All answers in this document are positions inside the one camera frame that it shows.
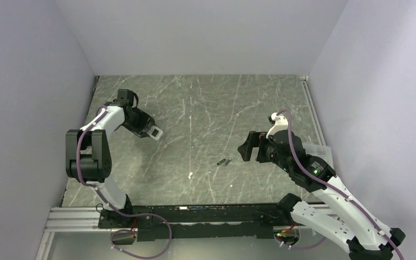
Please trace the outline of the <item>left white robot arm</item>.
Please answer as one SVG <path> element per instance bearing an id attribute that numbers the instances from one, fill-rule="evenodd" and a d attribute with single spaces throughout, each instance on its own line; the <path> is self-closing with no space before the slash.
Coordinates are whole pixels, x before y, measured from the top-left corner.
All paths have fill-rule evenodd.
<path id="1" fill-rule="evenodd" d="M 129 89 L 120 89 L 116 99 L 102 105 L 92 121 L 66 133 L 66 174 L 91 189 L 105 210 L 113 211 L 113 221 L 122 228 L 133 223 L 129 196 L 111 177 L 113 168 L 109 139 L 120 127 L 139 138 L 159 140 L 163 131 L 152 116 L 138 108 L 139 98 Z"/>

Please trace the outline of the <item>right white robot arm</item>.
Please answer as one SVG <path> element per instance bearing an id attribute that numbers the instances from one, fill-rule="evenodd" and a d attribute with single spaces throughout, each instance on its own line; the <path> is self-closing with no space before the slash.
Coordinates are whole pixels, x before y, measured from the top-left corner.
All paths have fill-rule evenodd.
<path id="1" fill-rule="evenodd" d="M 345 187 L 335 170 L 322 158 L 309 154 L 293 132 L 278 131 L 270 137 L 251 131 L 237 151 L 250 161 L 258 149 L 256 161 L 273 163 L 287 172 L 291 180 L 329 206 L 337 219 L 320 212 L 300 197 L 288 193 L 277 204 L 277 219 L 314 229 L 342 248 L 350 259 L 392 259 L 404 241 L 400 228 L 390 228 L 369 213 Z"/>

